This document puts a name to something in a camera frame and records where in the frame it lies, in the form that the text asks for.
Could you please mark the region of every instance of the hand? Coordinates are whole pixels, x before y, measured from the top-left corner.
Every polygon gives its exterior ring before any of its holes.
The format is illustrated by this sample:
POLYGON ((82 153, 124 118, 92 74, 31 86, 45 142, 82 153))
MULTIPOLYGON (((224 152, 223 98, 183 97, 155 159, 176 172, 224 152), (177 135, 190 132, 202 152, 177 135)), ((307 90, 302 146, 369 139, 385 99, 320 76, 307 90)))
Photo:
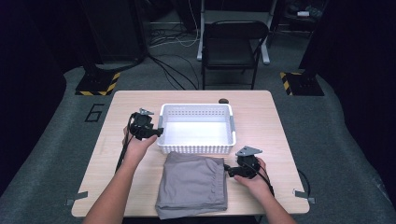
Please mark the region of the hand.
MULTIPOLYGON (((265 162, 261 158, 257 158, 257 160, 259 161, 260 166, 263 169, 265 169, 265 162)), ((260 168, 260 174, 262 174, 265 178, 268 179, 267 174, 264 172, 262 168, 260 168)), ((256 175, 251 179, 242 177, 240 175, 235 175, 234 179, 239 183, 241 183, 242 185, 246 186, 249 189, 250 193, 257 199, 261 198, 262 196, 266 197, 267 193, 272 195, 268 185, 259 175, 256 175)))
MULTIPOLYGON (((127 127, 123 129, 124 135, 128 132, 127 127)), ((125 152, 123 163, 132 164, 137 167, 139 162, 142 161, 143 157, 146 155, 146 152, 155 141, 157 140, 157 135, 153 135, 150 138, 142 139, 142 141, 134 138, 134 136, 129 133, 128 134, 128 148, 125 152)))

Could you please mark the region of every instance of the table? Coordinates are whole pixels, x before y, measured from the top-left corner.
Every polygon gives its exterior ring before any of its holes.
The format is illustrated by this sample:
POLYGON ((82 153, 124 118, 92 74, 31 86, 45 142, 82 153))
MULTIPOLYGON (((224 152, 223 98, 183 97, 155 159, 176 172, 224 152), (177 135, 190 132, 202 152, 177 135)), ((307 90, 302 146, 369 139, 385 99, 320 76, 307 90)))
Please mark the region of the table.
MULTIPOLYGON (((206 23, 213 23, 215 21, 262 21, 268 28, 271 28, 272 19, 276 8, 277 0, 273 0, 271 10, 269 12, 242 12, 242 11, 220 11, 220 10, 205 10, 205 0, 201 1, 201 36, 198 46, 197 60, 202 60, 202 47, 204 40, 204 30, 206 23)), ((262 62, 266 65, 270 63, 266 41, 262 44, 262 62)))
MULTIPOLYGON (((227 155, 207 155, 224 158, 237 166, 235 152, 244 146, 262 150, 256 156, 267 164, 267 173, 275 189, 277 200, 291 214, 308 212, 306 199, 297 198, 293 190, 304 191, 290 147, 284 134, 276 106, 269 91, 117 91, 108 109, 103 128, 93 150, 90 163, 79 192, 88 197, 76 200, 72 214, 85 217, 93 203, 114 175, 122 148, 122 129, 128 118, 143 107, 155 114, 154 128, 163 104, 216 104, 220 98, 229 100, 236 129, 236 145, 227 155)), ((166 155, 153 144, 140 162, 126 205, 126 217, 156 217, 154 208, 163 173, 166 155)), ((227 175, 228 209, 200 216, 238 216, 264 214, 248 189, 227 175)))

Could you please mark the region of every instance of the yellow and black hazard tape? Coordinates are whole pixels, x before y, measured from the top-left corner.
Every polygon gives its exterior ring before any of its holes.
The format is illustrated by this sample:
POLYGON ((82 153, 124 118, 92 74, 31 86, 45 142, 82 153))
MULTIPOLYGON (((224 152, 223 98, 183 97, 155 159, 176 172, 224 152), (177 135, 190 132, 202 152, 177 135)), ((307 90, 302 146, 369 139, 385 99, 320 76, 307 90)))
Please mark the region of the yellow and black hazard tape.
POLYGON ((110 85, 108 86, 106 91, 76 91, 76 95, 109 95, 113 92, 114 88, 116 87, 117 81, 119 80, 120 73, 114 75, 113 79, 111 80, 110 85))
POLYGON ((284 72, 280 73, 280 77, 282 78, 283 87, 285 88, 286 94, 287 95, 293 95, 293 92, 291 91, 291 87, 290 87, 290 84, 289 84, 288 79, 286 77, 286 74, 300 75, 301 73, 284 73, 284 72))

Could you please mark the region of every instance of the person's arm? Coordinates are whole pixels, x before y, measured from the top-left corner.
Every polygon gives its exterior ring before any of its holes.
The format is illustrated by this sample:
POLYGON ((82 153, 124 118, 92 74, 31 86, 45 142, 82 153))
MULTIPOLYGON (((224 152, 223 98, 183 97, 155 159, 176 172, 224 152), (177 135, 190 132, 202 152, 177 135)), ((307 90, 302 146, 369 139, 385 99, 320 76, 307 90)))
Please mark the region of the person's arm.
POLYGON ((136 138, 131 139, 122 165, 93 204, 83 223, 122 223, 134 172, 145 156, 148 147, 156 139, 157 135, 143 141, 136 138))
MULTIPOLYGON (((265 162, 260 158, 258 158, 258 160, 260 162, 260 166, 265 169, 265 162)), ((260 173, 267 177, 263 169, 260 169, 260 173)), ((249 189, 250 193, 257 199, 257 201, 259 201, 265 211, 265 215, 267 216, 268 222, 270 224, 296 223, 294 219, 289 215, 289 213, 271 194, 268 185, 262 180, 259 175, 256 175, 252 179, 236 175, 234 179, 242 185, 245 185, 249 189)))

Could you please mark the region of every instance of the dark background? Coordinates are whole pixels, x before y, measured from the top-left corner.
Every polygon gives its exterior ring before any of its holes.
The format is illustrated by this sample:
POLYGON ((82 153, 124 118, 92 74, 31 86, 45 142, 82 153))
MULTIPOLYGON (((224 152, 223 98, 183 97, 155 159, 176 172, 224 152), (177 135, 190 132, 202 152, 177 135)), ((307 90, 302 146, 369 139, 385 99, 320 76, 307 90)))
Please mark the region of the dark background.
MULTIPOLYGON (((396 18, 390 8, 396 3, 389 0, 329 1, 301 67, 333 87, 346 126, 395 204, 396 18)), ((78 0, 1 1, 0 32, 2 193, 61 102, 63 74, 82 66, 81 55, 94 63, 102 58, 78 0), (70 29, 66 15, 78 26, 70 29)))

